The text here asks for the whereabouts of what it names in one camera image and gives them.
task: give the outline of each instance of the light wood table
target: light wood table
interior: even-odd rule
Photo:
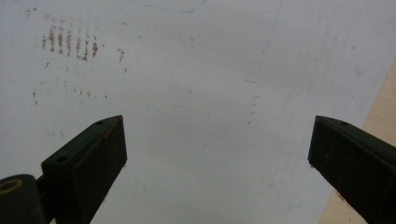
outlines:
[[[396,60],[376,97],[363,130],[396,146]],[[367,222],[334,192],[318,224],[357,223]]]

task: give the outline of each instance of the red ink marks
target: red ink marks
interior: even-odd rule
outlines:
[[[88,43],[89,40],[85,40],[85,52],[84,52],[84,58],[82,58],[83,61],[87,62],[88,61]]]
[[[55,42],[55,36],[53,34],[53,30],[56,30],[56,27],[52,25],[49,29],[49,42],[50,42],[50,50],[49,51],[55,51],[54,47],[54,42]]]
[[[123,59],[123,57],[124,57],[124,55],[125,55],[125,52],[124,52],[122,49],[118,49],[118,51],[119,51],[120,54],[121,54],[121,56],[120,56],[120,62],[121,62],[122,59]]]
[[[43,44],[41,47],[42,49],[46,47],[46,42],[47,42],[47,38],[43,35],[43,39],[41,40],[41,44]]]
[[[97,51],[98,51],[98,45],[95,42],[93,42],[93,44],[92,44],[92,57],[93,58],[95,57]]]
[[[64,42],[64,28],[58,27],[58,43],[59,43],[59,54],[63,54],[63,42]]]
[[[72,51],[72,32],[67,31],[67,37],[66,37],[66,45],[67,45],[67,56],[70,57],[70,52]]]
[[[78,55],[78,53],[79,53],[79,48],[80,48],[80,44],[81,44],[81,40],[78,38],[78,39],[77,39],[77,45],[76,45],[76,52],[77,52],[76,57],[77,57],[78,59],[81,59],[81,58],[79,57],[79,55]]]

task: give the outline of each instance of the round hole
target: round hole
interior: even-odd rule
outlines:
[[[20,179],[8,180],[0,184],[0,194],[9,193],[14,189],[19,188],[21,185],[22,185],[22,181]]]
[[[58,158],[58,160],[56,160],[56,162],[58,162],[58,163],[62,163],[64,161],[67,161],[67,157],[65,157],[65,156],[60,157],[60,158]]]

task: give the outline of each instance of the wooden surface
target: wooden surface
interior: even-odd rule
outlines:
[[[363,130],[396,146],[396,61],[379,92]],[[327,203],[319,224],[367,223],[334,192]]]

